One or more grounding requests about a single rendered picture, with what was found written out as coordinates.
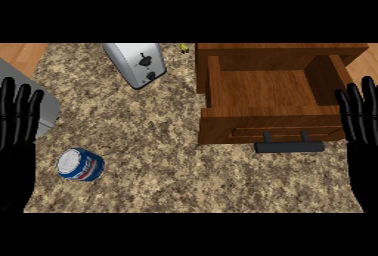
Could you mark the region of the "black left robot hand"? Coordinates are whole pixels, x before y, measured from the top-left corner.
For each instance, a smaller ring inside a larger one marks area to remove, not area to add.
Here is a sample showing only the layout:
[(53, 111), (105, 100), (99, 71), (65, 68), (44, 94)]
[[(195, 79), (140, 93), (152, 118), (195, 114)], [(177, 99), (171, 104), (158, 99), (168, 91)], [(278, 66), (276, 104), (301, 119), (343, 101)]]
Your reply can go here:
[(35, 184), (41, 90), (6, 77), (0, 85), (0, 214), (21, 214)]

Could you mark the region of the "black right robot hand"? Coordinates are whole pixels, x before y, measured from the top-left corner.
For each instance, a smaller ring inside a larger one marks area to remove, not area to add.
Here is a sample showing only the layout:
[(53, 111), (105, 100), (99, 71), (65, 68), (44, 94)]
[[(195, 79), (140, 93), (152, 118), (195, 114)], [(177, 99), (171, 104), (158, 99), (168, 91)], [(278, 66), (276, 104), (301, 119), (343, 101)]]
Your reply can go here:
[(335, 90), (347, 140), (350, 186), (365, 213), (378, 214), (378, 85), (371, 76)]

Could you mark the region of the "blue and white can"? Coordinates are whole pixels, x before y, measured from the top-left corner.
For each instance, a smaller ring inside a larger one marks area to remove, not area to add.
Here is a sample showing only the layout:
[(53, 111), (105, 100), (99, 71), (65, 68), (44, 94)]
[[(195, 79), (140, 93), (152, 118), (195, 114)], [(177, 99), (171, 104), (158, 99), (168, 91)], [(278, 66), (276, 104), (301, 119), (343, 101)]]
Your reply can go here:
[(103, 158), (83, 148), (68, 149), (59, 156), (56, 171), (61, 177), (75, 181), (93, 181), (103, 172)]

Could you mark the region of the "wooden drawer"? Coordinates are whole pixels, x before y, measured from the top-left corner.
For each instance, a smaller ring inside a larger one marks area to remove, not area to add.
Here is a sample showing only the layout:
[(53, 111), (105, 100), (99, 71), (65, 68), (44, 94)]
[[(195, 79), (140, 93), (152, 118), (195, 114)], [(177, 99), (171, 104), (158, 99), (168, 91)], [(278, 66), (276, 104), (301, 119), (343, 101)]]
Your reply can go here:
[(207, 107), (201, 109), (202, 144), (337, 141), (346, 137), (335, 91), (351, 82), (341, 58), (312, 58), (300, 70), (227, 71), (208, 58)]

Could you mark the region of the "wooden cabinet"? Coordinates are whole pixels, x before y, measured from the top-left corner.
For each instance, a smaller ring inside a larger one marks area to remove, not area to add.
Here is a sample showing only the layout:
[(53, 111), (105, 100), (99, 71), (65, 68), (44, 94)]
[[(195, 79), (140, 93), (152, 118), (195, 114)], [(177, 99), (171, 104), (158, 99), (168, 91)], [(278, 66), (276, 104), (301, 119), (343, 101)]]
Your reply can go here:
[(368, 48), (366, 43), (196, 43), (196, 92), (205, 92), (210, 57), (223, 71), (303, 70), (322, 55), (337, 55), (348, 65)]

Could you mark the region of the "silver toaster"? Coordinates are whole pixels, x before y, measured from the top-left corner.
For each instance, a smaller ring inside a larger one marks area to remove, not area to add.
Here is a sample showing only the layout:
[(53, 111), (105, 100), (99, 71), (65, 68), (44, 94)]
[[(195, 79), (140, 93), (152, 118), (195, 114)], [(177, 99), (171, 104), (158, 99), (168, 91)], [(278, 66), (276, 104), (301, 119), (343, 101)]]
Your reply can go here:
[(103, 43), (102, 47), (133, 89), (142, 89), (165, 74), (158, 43)]

